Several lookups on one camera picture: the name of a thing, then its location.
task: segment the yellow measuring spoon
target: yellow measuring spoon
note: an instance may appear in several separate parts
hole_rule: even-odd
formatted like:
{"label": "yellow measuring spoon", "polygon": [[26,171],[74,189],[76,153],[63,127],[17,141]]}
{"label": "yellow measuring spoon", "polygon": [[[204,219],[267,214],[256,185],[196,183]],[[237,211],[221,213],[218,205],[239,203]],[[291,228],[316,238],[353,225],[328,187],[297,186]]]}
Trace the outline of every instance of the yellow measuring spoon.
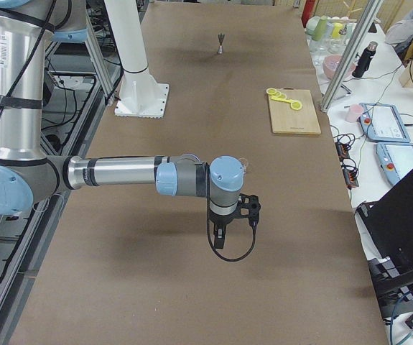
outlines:
{"label": "yellow measuring spoon", "polygon": [[289,103],[289,106],[292,110],[302,109],[301,101],[298,101],[297,99],[288,99],[284,93],[278,91],[275,88],[268,88],[266,90],[266,94],[269,95],[270,99],[273,101]]}

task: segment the pink bowl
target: pink bowl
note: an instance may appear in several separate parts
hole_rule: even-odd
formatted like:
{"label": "pink bowl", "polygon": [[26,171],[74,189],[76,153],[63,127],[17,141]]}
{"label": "pink bowl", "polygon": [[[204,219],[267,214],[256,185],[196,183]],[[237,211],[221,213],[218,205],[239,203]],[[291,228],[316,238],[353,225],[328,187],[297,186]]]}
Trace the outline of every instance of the pink bowl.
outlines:
{"label": "pink bowl", "polygon": [[[332,79],[337,69],[337,66],[340,62],[342,55],[329,55],[324,58],[322,62],[322,70],[328,79]],[[356,65],[354,63],[351,64],[350,69],[348,70],[345,79],[351,76],[351,73],[355,70]]]}

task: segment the pink cup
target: pink cup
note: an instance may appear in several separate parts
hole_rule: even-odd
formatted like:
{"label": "pink cup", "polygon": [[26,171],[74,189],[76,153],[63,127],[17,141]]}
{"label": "pink cup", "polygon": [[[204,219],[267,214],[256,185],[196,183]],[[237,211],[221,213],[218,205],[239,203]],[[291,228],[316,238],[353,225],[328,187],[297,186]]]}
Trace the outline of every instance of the pink cup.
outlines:
{"label": "pink cup", "polygon": [[360,106],[359,104],[351,104],[345,120],[351,123],[356,122],[363,114],[363,112],[364,108],[362,106]]}

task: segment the small metal object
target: small metal object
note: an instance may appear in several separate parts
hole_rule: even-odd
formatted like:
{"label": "small metal object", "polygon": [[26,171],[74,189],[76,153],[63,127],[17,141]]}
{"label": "small metal object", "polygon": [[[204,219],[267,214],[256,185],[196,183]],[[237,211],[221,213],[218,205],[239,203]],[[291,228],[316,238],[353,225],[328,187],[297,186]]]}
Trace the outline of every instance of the small metal object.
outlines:
{"label": "small metal object", "polygon": [[219,39],[218,54],[219,54],[219,55],[221,55],[221,54],[223,53],[222,42],[223,42],[223,39],[224,39],[225,37],[226,37],[225,34],[222,34],[222,33],[218,34],[218,39]]}

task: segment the white table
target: white table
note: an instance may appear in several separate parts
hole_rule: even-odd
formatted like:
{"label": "white table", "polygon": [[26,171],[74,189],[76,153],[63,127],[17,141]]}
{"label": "white table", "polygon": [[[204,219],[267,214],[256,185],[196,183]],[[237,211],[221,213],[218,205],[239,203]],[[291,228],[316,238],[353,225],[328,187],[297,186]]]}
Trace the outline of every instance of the white table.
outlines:
{"label": "white table", "polygon": [[[379,44],[369,70],[364,73],[364,78],[379,77],[395,70],[401,64],[393,47],[384,43],[385,34],[382,29],[379,26],[377,26],[377,29],[378,32],[376,34],[368,33],[366,35],[359,50],[359,53],[361,54],[370,41],[376,41]],[[313,61],[317,61],[319,56],[320,54],[318,52],[313,53]],[[315,68],[320,89],[324,93],[328,87],[329,79],[324,75],[322,65],[316,65]],[[363,130],[359,123],[350,123],[345,120],[345,115],[348,110],[348,108],[345,107],[350,104],[376,103],[379,101],[381,94],[385,87],[390,83],[391,79],[393,80],[386,89],[383,97],[380,98],[380,103],[394,104],[399,113],[413,115],[413,88],[403,88],[399,82],[399,76],[403,71],[404,67],[401,66],[395,74],[385,75],[380,79],[360,79],[346,82],[345,85],[352,90],[352,94],[333,102],[328,111],[330,123],[337,127],[341,134],[353,133],[356,137],[360,137],[363,134]],[[410,116],[402,115],[402,120],[405,124],[413,123],[413,117]],[[413,127],[407,127],[407,131],[411,137],[411,142],[413,142]],[[333,135],[335,136],[337,134],[336,129],[333,128]],[[376,157],[374,151],[375,144],[368,140],[364,142],[365,140],[365,137],[356,140],[349,152],[351,158],[359,164],[359,187],[354,188],[351,192],[351,205],[353,208],[356,208],[356,206],[364,201],[377,201],[391,189],[391,185],[380,168],[379,161]],[[356,216],[356,223],[361,234],[361,241],[367,259],[370,260],[374,257],[380,258],[380,254],[359,216]],[[409,333],[409,328],[404,321],[410,315],[411,313],[403,314],[395,320],[393,325],[395,344]],[[405,344],[413,345],[413,337],[406,341]]]}

